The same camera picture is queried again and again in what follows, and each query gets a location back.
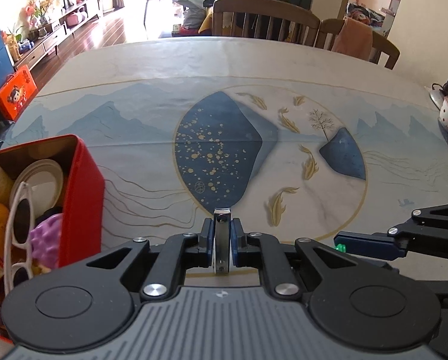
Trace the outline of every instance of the purple toy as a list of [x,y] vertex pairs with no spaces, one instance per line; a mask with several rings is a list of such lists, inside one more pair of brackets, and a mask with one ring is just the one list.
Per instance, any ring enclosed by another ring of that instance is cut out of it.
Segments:
[[32,258],[43,266],[56,269],[61,241],[62,214],[55,214],[30,231]]

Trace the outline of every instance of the stuffed toy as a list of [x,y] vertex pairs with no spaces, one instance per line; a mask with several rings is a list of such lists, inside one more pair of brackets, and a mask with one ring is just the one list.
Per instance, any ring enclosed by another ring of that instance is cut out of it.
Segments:
[[356,21],[360,21],[360,23],[364,23],[367,26],[370,26],[371,24],[371,20],[364,15],[364,13],[362,13],[361,11],[355,10],[354,12],[351,12],[348,17],[350,17],[351,19],[354,19]]

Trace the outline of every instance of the wooden tv stand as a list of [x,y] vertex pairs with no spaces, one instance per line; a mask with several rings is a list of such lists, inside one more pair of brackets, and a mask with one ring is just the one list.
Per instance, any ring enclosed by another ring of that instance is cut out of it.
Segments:
[[[82,7],[84,7],[84,10],[87,12],[87,19],[75,26],[67,27],[65,17]],[[26,64],[29,67],[29,70],[31,70],[53,49],[55,49],[55,54],[57,55],[60,43],[70,35],[74,36],[74,32],[88,21],[92,20],[94,17],[102,17],[102,15],[102,2],[100,0],[85,0],[66,9],[65,12],[62,12],[60,17],[55,18],[55,21],[52,24],[46,26],[46,28],[52,29],[52,32],[48,33],[45,38],[36,40],[34,42],[34,47],[24,53],[21,59],[17,62],[14,62],[14,69],[17,70]]]

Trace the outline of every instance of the white shelf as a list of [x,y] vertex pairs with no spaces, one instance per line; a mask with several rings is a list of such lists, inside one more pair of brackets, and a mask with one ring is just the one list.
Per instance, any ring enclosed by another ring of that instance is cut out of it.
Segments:
[[384,12],[386,15],[391,15],[392,17],[396,16],[396,14],[394,12],[392,12],[390,9],[381,8],[380,10],[381,10],[381,12]]

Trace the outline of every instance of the orange gift bag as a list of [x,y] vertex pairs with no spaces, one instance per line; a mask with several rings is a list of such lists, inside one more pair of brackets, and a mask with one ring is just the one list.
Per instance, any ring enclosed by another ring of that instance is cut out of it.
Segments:
[[16,120],[20,110],[37,90],[27,65],[21,66],[16,73],[9,75],[7,82],[0,88],[0,110],[8,120]]

